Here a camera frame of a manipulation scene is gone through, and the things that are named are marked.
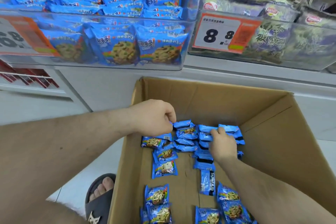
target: person's left hand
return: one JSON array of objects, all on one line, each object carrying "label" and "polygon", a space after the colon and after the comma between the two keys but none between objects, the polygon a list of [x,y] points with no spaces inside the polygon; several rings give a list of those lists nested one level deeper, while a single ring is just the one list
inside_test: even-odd
[{"label": "person's left hand", "polygon": [[174,107],[162,100],[149,99],[128,107],[134,130],[143,136],[159,136],[170,133],[176,122]]}]

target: person's left arm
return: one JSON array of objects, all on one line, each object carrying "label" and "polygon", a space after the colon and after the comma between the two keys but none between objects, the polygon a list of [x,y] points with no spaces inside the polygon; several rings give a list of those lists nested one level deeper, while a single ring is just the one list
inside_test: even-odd
[{"label": "person's left arm", "polygon": [[0,126],[0,216],[45,200],[118,139],[172,131],[174,108],[161,100],[112,111]]}]

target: cardboard box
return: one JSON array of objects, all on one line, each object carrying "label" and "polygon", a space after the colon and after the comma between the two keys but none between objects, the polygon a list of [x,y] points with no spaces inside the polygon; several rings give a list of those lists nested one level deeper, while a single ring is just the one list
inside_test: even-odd
[{"label": "cardboard box", "polygon": [[[220,83],[159,78],[137,81],[132,104],[162,99],[173,105],[177,120],[195,124],[239,125],[246,145],[242,161],[298,188],[336,215],[336,179],[292,93]],[[151,179],[152,150],[141,148],[141,136],[125,138],[115,182],[109,224],[140,223],[144,188],[170,185],[175,223],[194,224],[195,205],[216,207],[215,197],[199,194],[200,171],[189,153],[179,153],[178,176]],[[216,164],[215,178],[233,188]]]}]

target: person's right arm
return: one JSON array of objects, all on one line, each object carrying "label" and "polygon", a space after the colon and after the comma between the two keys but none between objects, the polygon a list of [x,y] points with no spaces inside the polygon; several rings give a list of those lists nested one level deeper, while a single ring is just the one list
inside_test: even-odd
[{"label": "person's right arm", "polygon": [[294,188],[237,159],[237,144],[224,128],[212,130],[210,151],[260,224],[330,224],[336,217]]}]

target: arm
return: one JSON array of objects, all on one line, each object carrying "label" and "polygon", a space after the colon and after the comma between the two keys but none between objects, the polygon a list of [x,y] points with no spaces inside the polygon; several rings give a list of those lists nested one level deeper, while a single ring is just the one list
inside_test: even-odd
[{"label": "arm", "polygon": [[161,100],[0,127],[0,216],[4,223],[39,204],[115,141],[172,131],[174,108]]},{"label": "arm", "polygon": [[239,161],[236,141],[223,128],[211,133],[214,139],[210,151],[214,159],[258,223],[336,223],[336,217],[298,189]]}]

